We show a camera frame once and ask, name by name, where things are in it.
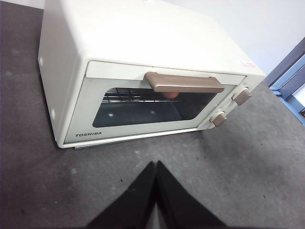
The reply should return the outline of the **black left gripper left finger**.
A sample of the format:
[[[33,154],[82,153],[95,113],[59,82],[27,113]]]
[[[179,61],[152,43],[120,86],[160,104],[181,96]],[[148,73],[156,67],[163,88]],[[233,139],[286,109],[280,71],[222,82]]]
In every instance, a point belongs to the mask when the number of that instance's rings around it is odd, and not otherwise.
[[[87,226],[88,229],[143,229],[155,201],[155,163],[150,162],[128,188]]]

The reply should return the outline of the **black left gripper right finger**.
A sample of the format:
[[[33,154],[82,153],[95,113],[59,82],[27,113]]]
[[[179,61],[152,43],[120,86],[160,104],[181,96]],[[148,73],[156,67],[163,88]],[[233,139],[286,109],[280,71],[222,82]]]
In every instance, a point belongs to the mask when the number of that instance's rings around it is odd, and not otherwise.
[[[156,200],[169,229],[220,229],[226,225],[191,196],[165,165],[156,163]]]

